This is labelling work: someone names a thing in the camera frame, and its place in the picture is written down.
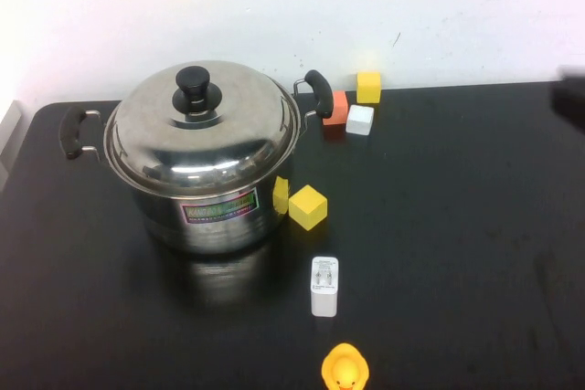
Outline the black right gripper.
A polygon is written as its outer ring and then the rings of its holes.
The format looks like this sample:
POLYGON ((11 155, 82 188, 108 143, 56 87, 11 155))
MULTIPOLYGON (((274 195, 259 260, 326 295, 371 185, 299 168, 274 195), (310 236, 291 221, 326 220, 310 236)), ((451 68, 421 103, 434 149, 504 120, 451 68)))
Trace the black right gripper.
POLYGON ((563 69, 552 86, 551 108, 576 130, 585 130, 584 69, 563 69))

